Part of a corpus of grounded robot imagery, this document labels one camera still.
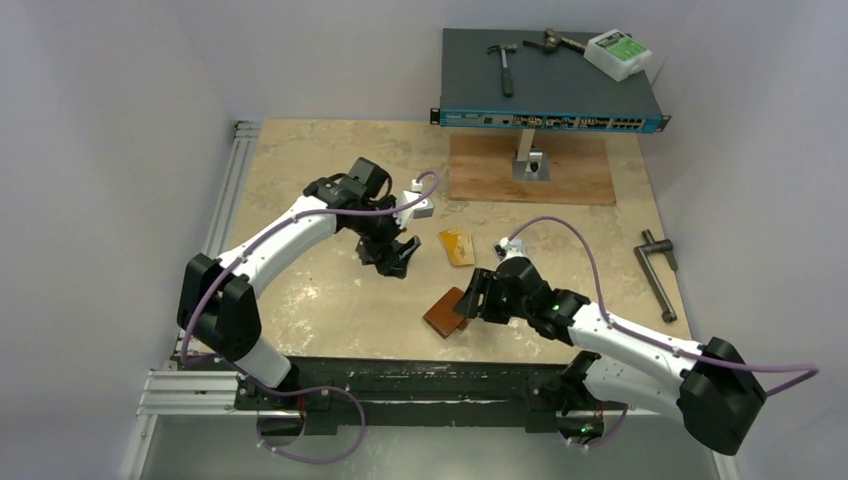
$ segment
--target hammer head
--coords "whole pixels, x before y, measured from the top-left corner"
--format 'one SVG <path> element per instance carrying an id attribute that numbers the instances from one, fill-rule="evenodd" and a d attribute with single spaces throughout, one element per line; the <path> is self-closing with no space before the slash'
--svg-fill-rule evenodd
<path id="1" fill-rule="evenodd" d="M 518 50 L 518 44 L 515 43 L 502 43 L 499 45 L 492 45 L 491 47 L 486 49 L 486 53 L 505 51 L 510 53 L 515 53 Z"/>

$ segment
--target table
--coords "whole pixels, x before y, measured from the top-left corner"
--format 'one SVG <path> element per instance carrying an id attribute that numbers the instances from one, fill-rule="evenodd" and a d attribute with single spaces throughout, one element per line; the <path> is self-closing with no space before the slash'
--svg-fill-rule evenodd
<path id="1" fill-rule="evenodd" d="M 395 189 L 409 188 L 419 172 L 448 175 L 452 129 L 424 122 L 281 120 L 263 124 L 228 248 L 250 238 L 285 212 L 312 180 L 347 172 L 357 157 L 385 168 Z M 473 129 L 462 132 L 480 134 Z M 603 139 L 617 196 L 615 206 L 541 205 L 451 201 L 443 183 L 432 218 L 415 220 L 408 235 L 422 246 L 405 280 L 385 278 L 360 265 L 357 236 L 342 231 L 313 247 L 259 299 L 263 335 L 292 355 L 441 361 L 564 363 L 576 349 L 540 337 L 522 320 L 509 325 L 473 320 L 442 339 L 422 315 L 450 287 L 465 289 L 473 267 L 452 267 L 437 238 L 460 227 L 473 235 L 477 266 L 494 268 L 491 246 L 526 220 L 557 215 L 572 222 L 595 252 L 608 308 L 668 335 L 689 338 L 674 273 L 657 257 L 654 268 L 680 319 L 667 325 L 633 247 L 650 228 L 664 238 L 639 144 L 632 134 L 563 133 Z M 408 238 L 404 235 L 401 241 Z M 586 254 L 564 227 L 540 223 L 520 237 L 552 286 L 596 297 Z"/>

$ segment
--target metal base plate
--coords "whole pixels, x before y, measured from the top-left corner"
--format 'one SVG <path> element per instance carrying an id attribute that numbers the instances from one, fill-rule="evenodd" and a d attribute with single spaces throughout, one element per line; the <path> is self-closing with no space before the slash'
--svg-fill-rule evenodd
<path id="1" fill-rule="evenodd" d="M 527 166 L 530 162 L 538 162 L 539 169 L 535 172 L 528 172 Z M 530 150 L 530 158 L 526 162 L 519 162 L 516 157 L 512 161 L 512 179 L 516 182 L 550 182 L 551 166 L 548 162 L 548 155 L 533 148 Z"/>

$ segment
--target white wall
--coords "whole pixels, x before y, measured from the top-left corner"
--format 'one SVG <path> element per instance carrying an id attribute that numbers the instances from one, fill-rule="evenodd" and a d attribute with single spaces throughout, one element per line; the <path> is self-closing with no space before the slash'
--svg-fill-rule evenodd
<path id="1" fill-rule="evenodd" d="M 696 0 L 173 0 L 237 118 L 427 118 L 441 30 L 630 31 L 657 56 Z"/>
<path id="2" fill-rule="evenodd" d="M 846 23 L 842 0 L 702 1 L 655 82 L 674 118 L 643 148 L 694 331 L 822 368 L 766 403 L 746 480 L 848 476 Z"/>
<path id="3" fill-rule="evenodd" d="M 0 476 L 114 479 L 231 127 L 170 5 L 0 4 Z"/>

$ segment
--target green label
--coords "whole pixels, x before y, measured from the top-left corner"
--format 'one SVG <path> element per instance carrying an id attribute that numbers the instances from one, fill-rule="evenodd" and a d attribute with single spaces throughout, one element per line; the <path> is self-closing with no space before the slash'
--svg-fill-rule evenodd
<path id="1" fill-rule="evenodd" d="M 642 44 L 621 32 L 615 32 L 608 37 L 598 40 L 596 43 L 599 47 L 615 55 L 622 62 L 639 56 L 639 54 L 647 50 Z"/>

